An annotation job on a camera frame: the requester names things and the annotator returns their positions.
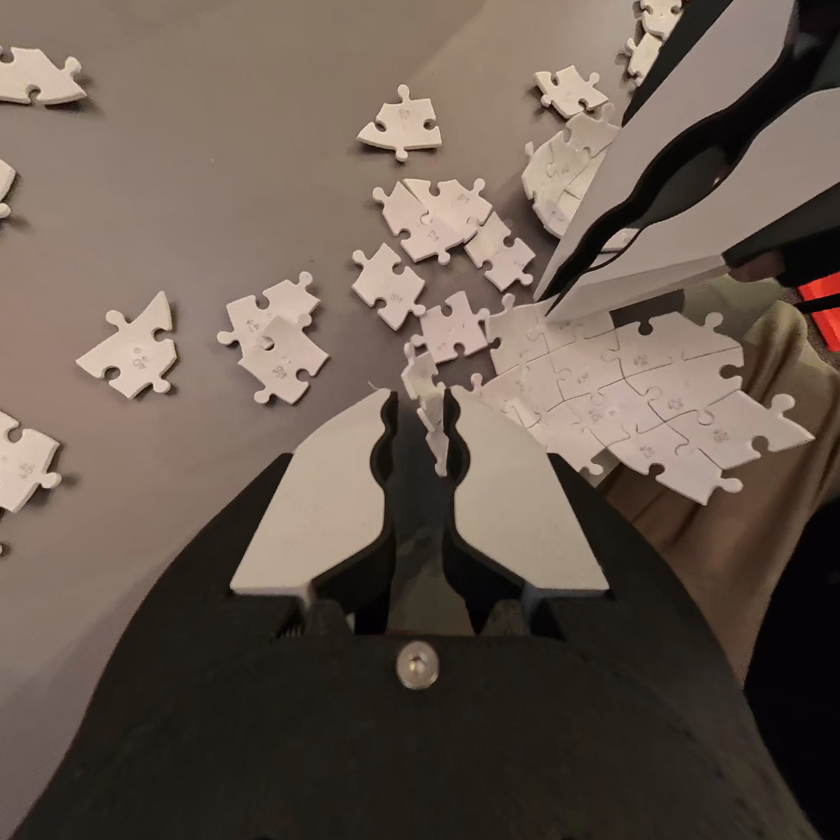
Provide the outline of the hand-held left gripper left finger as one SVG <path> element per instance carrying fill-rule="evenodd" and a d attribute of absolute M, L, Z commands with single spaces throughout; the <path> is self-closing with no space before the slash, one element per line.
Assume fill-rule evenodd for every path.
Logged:
<path fill-rule="evenodd" d="M 386 630 L 396 534 L 385 489 L 398 396 L 379 389 L 305 438 L 231 581 L 236 595 L 339 604 L 359 635 Z"/>

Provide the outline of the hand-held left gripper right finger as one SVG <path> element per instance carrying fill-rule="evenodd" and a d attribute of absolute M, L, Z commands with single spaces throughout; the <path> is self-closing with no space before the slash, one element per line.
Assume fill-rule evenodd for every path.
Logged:
<path fill-rule="evenodd" d="M 609 592 L 550 457 L 526 429 L 456 385 L 444 396 L 444 431 L 444 577 L 476 635 L 503 602 L 529 625 L 549 600 Z"/>

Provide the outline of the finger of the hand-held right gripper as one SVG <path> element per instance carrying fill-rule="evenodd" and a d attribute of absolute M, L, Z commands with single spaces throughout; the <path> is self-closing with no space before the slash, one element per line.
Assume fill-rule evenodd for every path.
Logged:
<path fill-rule="evenodd" d="M 751 128 L 761 83 L 690 117 L 668 79 L 621 128 L 543 276 L 560 319 L 625 308 L 756 256 L 838 235 L 838 85 L 801 94 Z"/>
<path fill-rule="evenodd" d="M 625 113 L 534 293 L 564 295 L 608 239 L 641 221 L 670 178 L 782 57 L 793 1 L 691 2 Z"/>

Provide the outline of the assembled white puzzle section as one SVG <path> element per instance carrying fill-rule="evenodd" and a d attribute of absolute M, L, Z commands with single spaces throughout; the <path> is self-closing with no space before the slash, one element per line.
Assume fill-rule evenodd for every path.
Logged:
<path fill-rule="evenodd" d="M 425 426 L 435 470 L 446 475 L 444 384 L 438 366 L 458 350 L 490 350 L 495 375 L 471 377 L 471 393 L 524 428 L 551 455 L 577 471 L 602 472 L 609 453 L 705 505 L 716 489 L 739 491 L 728 470 L 761 457 L 761 439 L 776 453 L 815 437 L 788 417 L 795 399 L 777 394 L 765 406 L 726 376 L 744 364 L 741 344 L 718 332 L 712 312 L 697 324 L 678 312 L 616 327 L 603 311 L 571 321 L 550 315 L 554 299 L 518 306 L 507 294 L 494 314 L 471 311 L 464 292 L 449 315 L 423 315 L 422 335 L 406 343 L 402 380 Z"/>

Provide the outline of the white puzzle pieces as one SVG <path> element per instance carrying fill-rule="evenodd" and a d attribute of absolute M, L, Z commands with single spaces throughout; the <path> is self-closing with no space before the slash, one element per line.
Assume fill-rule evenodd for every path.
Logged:
<path fill-rule="evenodd" d="M 140 518 L 389 387 L 422 303 L 532 218 L 536 70 L 623 108 L 632 2 L 2 2 L 3 505 Z M 439 268 L 438 264 L 448 265 Z"/>

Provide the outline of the small curved puzzle section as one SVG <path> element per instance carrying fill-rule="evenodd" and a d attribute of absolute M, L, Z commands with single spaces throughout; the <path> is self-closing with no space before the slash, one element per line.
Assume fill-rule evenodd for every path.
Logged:
<path fill-rule="evenodd" d="M 562 238 L 619 132 L 611 122 L 608 102 L 597 115 L 579 112 L 552 138 L 525 149 L 528 164 L 521 180 L 532 209 L 543 227 Z"/>

